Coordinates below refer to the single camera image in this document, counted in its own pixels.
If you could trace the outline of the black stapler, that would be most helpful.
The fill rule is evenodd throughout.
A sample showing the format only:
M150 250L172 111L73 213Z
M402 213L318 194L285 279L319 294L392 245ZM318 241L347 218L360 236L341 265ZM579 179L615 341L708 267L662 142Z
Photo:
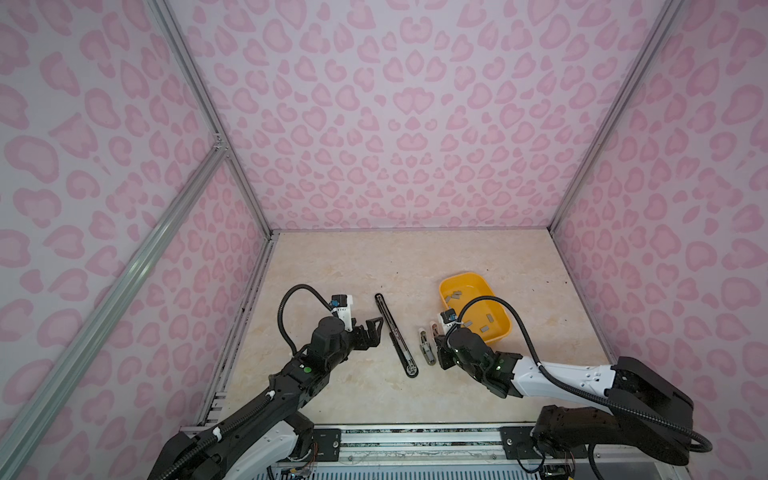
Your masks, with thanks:
M390 312L384 296L381 293L376 293L374 300L382 318L389 328L391 342L406 376L411 379L416 378L419 374L418 366Z

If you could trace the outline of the yellow plastic tray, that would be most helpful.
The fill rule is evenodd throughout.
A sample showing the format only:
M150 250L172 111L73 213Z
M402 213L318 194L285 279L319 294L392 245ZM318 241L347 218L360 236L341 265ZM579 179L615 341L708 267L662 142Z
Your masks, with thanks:
M454 291L461 291L461 298L451 298ZM443 300L444 309L453 308L458 315L471 300L495 295L487 281L481 275L473 272L461 273L444 279L439 285L439 293ZM487 314L493 316L493 323L488 322ZM489 344L505 338L512 329L511 320L504 307L489 300L483 300L471 306L464 314L462 324ZM481 332L480 329L483 326L488 326L489 330Z

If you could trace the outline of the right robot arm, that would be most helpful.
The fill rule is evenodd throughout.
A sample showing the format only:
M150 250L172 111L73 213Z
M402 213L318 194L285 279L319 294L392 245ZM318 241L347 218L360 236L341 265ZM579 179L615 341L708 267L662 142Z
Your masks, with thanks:
M435 345L442 369L461 368L499 398L568 402L542 408L530 437L544 450L625 445L656 461L685 466L698 443L692 399L635 358L599 366L541 362L495 351L464 327L436 336Z

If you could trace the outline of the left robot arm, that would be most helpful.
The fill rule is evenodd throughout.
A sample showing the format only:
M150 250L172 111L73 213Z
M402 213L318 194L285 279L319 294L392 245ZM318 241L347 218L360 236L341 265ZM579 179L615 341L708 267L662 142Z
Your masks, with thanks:
M163 445L152 467L151 479L223 479L237 460L279 423L299 411L328 385L332 370L354 350L375 348L384 320L368 320L346 329L335 317L322 318L303 346L267 387L234 414L193 437L181 432Z

